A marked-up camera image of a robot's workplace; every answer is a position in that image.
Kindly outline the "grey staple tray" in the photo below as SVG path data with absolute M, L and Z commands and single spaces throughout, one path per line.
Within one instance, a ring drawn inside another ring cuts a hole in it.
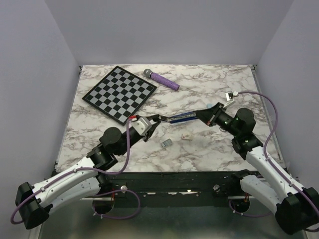
M 163 141 L 163 142 L 161 143 L 161 146 L 162 146 L 163 148 L 169 147 L 169 146 L 171 146 L 171 145 L 172 145 L 172 140 L 171 140 L 171 139 L 167 139 L 167 140 L 165 140 L 165 141 Z

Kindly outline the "white staple box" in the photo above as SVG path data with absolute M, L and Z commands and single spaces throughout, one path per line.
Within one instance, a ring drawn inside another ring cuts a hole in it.
M 189 133 L 184 133 L 181 135 L 181 139 L 182 140 L 193 140 L 193 135 L 191 135 Z

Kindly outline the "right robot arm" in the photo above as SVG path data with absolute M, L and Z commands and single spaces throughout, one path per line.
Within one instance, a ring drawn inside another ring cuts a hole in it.
M 217 103 L 209 109 L 195 111 L 195 115 L 206 125 L 217 125 L 230 133 L 235 152 L 266 180 L 263 183 L 251 173 L 231 180 L 229 189 L 233 194 L 245 192 L 253 196 L 274 214 L 280 228 L 289 235 L 318 224 L 318 192 L 312 187 L 305 188 L 267 154 L 253 133 L 256 121 L 251 110 L 240 108 L 232 117 L 223 104 Z

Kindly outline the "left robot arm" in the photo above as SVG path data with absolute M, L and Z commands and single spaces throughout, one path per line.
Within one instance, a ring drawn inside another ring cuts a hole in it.
M 93 190 L 98 196 L 107 196 L 111 185 L 101 176 L 122 173 L 122 170 L 109 171 L 118 162 L 116 156 L 130 156 L 131 147 L 139 140 L 148 141 L 159 124 L 159 115 L 131 116 L 127 120 L 125 132 L 117 127 L 106 129 L 99 144 L 70 168 L 33 185 L 29 182 L 20 184 L 15 198 L 16 209 L 10 222 L 14 225 L 24 224 L 27 230 L 39 226 L 49 218 L 54 207 L 74 198 L 68 196 L 62 199 L 64 193 L 88 179 L 96 181 Z

